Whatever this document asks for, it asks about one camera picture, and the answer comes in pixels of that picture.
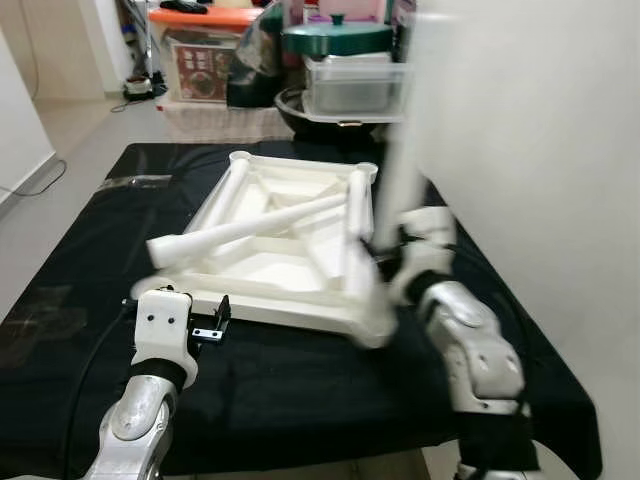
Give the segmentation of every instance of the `black bowl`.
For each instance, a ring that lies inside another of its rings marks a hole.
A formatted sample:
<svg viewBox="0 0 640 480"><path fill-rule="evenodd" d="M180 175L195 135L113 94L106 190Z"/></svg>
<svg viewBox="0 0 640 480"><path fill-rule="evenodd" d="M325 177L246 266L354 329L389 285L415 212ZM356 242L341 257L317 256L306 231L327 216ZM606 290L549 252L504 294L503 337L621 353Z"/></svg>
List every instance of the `black bowl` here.
<svg viewBox="0 0 640 480"><path fill-rule="evenodd" d="M376 123L342 122L321 123L307 118L302 107L301 87L291 87L283 90L275 98L275 104L285 123L289 125L296 138L313 140L315 142L337 143L345 140L369 137L371 131L377 127Z"/></svg>

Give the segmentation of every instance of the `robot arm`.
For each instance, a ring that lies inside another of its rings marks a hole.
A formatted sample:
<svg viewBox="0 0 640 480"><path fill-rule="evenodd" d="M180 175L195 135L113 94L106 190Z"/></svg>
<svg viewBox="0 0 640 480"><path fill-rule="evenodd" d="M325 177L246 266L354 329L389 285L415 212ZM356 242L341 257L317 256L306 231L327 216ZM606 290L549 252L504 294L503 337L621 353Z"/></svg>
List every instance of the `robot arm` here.
<svg viewBox="0 0 640 480"><path fill-rule="evenodd" d="M523 403L525 379L495 314L450 275L455 224L447 208L402 214L402 243L376 256L391 300L416 306L442 355L460 443L457 479L541 480Z"/></svg>
<svg viewBox="0 0 640 480"><path fill-rule="evenodd" d="M198 373L194 355L202 343L222 341L231 310L224 297L213 330L194 328L191 297L171 290L141 295L136 354L125 392L100 424L100 451L85 480L155 480L171 444L178 395Z"/></svg>

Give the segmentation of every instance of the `orange lid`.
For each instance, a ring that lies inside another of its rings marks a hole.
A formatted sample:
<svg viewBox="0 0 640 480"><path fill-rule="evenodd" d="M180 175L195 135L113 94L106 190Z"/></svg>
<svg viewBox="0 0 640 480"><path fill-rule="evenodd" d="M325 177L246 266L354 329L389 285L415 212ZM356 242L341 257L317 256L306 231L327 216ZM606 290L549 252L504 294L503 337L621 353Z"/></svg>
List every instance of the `orange lid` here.
<svg viewBox="0 0 640 480"><path fill-rule="evenodd" d="M262 8L207 7L206 14L182 13L168 8L149 12L149 20L157 23L182 25L211 25L244 31L262 13Z"/></svg>

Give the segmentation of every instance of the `table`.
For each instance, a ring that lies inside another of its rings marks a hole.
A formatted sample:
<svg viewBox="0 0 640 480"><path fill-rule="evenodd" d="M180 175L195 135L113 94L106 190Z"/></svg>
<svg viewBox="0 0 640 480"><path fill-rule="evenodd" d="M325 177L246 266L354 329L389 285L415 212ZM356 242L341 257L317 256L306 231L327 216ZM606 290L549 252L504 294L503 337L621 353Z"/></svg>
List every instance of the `table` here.
<svg viewBox="0 0 640 480"><path fill-rule="evenodd" d="M382 167L384 158L375 143L130 145L108 178L170 181L105 184L0 325L0 477L60 475L70 388L120 300L152 273L145 240L182 232L234 150ZM442 203L433 189L427 201ZM459 243L477 251L461 226ZM520 331L495 283L462 260L454 272L496 312L521 353ZM399 309L398 318L397 334L375 351L329 334L234 320L227 341L203 351L198 380L180 399L164 473L284 468L455 438L440 357L409 311ZM87 379L74 432L78 475L97 452L103 414L124 389L133 329L131 319L114 330ZM602 460L594 405L533 323L530 336L535 438L581 479L595 479Z"/></svg>

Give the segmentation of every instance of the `green pot lid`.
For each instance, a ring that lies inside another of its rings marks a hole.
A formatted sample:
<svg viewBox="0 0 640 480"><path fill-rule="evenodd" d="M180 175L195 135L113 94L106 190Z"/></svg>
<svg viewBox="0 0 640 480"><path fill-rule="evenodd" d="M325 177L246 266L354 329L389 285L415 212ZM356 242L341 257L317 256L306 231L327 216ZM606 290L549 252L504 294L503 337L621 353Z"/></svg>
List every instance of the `green pot lid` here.
<svg viewBox="0 0 640 480"><path fill-rule="evenodd" d="M283 48L302 55L358 55L391 49L391 27L374 22L344 22L344 15L331 15L333 23L311 23L283 32Z"/></svg>

